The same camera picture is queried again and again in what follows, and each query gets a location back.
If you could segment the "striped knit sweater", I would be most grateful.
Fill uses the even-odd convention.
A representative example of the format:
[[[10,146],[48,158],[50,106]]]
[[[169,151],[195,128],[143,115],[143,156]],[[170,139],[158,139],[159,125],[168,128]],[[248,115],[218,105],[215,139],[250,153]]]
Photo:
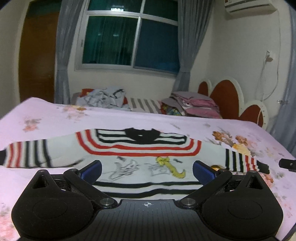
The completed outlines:
[[[95,187],[117,199],[180,199],[201,187],[193,174],[196,161],[238,174],[269,174],[269,166],[251,154],[155,129],[94,128],[1,150],[6,168],[80,169],[95,160],[102,164]]]

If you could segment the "crumpled grey patterned clothes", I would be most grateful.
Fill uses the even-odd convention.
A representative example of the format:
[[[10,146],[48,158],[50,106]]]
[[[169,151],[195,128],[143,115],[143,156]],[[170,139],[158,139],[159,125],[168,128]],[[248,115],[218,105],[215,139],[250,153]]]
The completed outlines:
[[[83,89],[77,97],[75,104],[93,108],[131,111],[125,97],[125,90],[121,87],[107,87],[93,90]]]

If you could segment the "stack of pink bedding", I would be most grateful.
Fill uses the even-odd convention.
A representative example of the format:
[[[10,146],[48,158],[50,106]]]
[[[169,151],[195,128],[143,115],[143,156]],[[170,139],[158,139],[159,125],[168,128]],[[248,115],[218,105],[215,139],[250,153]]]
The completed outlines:
[[[177,91],[161,100],[161,113],[176,116],[221,119],[219,107],[208,96],[197,92]]]

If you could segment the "pink floral bedspread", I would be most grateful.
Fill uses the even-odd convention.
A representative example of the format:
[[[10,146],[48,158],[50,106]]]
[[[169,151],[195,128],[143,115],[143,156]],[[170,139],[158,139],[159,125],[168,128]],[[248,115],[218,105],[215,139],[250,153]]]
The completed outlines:
[[[278,164],[280,159],[291,159],[292,155],[267,131],[252,122],[80,108],[30,98],[1,119],[1,147],[5,148],[13,142],[63,136],[89,128],[154,128],[236,152],[251,152],[256,159],[269,165],[270,174],[265,175],[264,180],[283,209],[284,218],[277,238],[282,240],[295,232],[295,173],[280,168]]]

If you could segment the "red white headboard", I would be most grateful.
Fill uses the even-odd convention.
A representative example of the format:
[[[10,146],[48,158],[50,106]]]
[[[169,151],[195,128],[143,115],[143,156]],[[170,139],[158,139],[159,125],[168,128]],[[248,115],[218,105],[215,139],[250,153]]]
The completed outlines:
[[[268,126],[269,116],[262,101],[244,101],[242,89],[234,78],[226,78],[215,85],[208,79],[203,79],[198,87],[198,93],[210,97],[219,107],[223,119],[249,121],[264,130]]]

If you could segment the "grey striped pillow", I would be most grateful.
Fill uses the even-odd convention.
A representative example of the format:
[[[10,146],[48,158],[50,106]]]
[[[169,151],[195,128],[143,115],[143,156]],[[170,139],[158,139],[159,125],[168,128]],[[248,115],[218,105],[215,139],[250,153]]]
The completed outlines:
[[[154,99],[127,97],[130,109],[139,113],[161,114],[161,102]]]

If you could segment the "brown wooden door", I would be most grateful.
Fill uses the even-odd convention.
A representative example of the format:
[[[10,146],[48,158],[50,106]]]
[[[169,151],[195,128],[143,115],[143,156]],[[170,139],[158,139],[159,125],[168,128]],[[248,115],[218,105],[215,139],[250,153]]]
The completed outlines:
[[[54,101],[56,32],[62,1],[32,1],[23,23],[18,59],[20,101]]]

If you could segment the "right grey curtain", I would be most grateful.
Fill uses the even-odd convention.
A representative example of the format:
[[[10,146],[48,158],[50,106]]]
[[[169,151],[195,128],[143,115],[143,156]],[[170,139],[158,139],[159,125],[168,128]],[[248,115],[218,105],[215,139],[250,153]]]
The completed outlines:
[[[180,69],[172,91],[188,91],[197,54],[206,35],[214,1],[178,1],[178,54]]]

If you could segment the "grey curtain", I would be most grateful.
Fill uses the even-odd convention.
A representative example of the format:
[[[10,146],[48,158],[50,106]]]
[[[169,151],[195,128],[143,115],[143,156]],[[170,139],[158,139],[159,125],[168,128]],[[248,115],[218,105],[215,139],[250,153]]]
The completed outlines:
[[[178,1],[178,54],[180,69],[172,91],[188,91],[197,54],[206,35],[214,1]]]
[[[62,1],[56,32],[56,76],[54,102],[70,103],[70,87],[68,79],[68,64],[84,1]]]

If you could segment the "white air conditioner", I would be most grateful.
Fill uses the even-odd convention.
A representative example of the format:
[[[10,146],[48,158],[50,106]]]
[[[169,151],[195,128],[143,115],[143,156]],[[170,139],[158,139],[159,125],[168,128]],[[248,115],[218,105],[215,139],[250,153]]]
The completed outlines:
[[[272,13],[277,10],[269,0],[228,0],[224,1],[224,7],[229,14]]]

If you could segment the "left grey curtain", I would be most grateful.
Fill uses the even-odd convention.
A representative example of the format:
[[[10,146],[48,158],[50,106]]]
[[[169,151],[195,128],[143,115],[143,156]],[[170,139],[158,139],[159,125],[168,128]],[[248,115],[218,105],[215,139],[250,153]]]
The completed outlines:
[[[56,32],[56,76],[54,102],[70,103],[70,87],[68,79],[68,64],[84,1],[62,1]]]

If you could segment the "aluminium frame window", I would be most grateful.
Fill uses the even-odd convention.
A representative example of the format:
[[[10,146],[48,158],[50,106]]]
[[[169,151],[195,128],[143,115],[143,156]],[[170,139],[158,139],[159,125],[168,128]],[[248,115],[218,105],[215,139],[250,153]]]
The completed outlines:
[[[177,1],[86,1],[76,68],[177,74]]]

